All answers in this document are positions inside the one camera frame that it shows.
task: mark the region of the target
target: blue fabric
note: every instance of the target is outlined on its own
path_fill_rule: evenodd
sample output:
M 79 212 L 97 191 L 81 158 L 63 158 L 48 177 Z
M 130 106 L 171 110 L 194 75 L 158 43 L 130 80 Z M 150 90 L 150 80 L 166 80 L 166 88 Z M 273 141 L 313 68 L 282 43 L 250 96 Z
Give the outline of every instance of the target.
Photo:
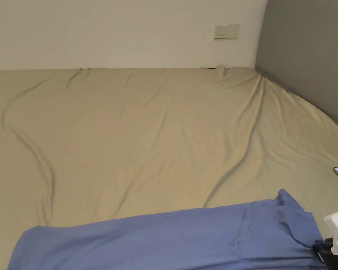
M 313 215 L 280 190 L 248 204 L 37 226 L 8 270 L 326 269 L 311 249 L 319 239 Z

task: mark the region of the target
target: fitted sheet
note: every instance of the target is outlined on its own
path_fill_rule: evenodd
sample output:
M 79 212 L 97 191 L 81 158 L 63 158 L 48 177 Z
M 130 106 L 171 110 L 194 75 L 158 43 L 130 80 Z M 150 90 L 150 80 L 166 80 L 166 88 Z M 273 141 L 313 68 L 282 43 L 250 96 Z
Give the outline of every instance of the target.
M 252 69 L 0 71 L 0 269 L 24 230 L 272 198 L 338 210 L 338 126 Z

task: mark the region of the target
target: bed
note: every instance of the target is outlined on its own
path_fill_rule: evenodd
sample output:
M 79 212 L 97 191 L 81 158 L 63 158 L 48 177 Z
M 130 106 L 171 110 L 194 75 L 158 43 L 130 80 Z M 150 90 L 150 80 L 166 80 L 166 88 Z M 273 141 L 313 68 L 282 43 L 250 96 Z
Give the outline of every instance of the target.
M 0 71 L 0 269 L 22 232 L 272 198 L 338 210 L 338 125 L 253 69 Z

